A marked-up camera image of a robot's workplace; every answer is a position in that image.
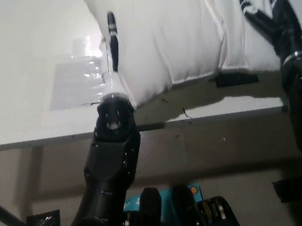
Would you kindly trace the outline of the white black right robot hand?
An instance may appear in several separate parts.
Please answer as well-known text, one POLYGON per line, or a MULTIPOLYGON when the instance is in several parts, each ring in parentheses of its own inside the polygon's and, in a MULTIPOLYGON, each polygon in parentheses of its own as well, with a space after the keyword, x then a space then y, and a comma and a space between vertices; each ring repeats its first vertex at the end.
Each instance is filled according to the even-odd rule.
POLYGON ((281 65, 302 59, 302 27, 289 0, 269 0, 272 17, 252 4, 239 0, 244 17, 274 47, 281 65))

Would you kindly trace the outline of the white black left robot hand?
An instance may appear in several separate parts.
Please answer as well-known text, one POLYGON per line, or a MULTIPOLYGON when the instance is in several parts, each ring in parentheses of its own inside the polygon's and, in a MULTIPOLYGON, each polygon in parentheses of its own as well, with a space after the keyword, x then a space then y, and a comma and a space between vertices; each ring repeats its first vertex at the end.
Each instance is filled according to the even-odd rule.
POLYGON ((108 37, 102 39, 101 43, 101 72, 104 82, 103 97, 127 96, 118 74, 119 64, 119 41, 116 19, 112 11, 107 13, 108 37))

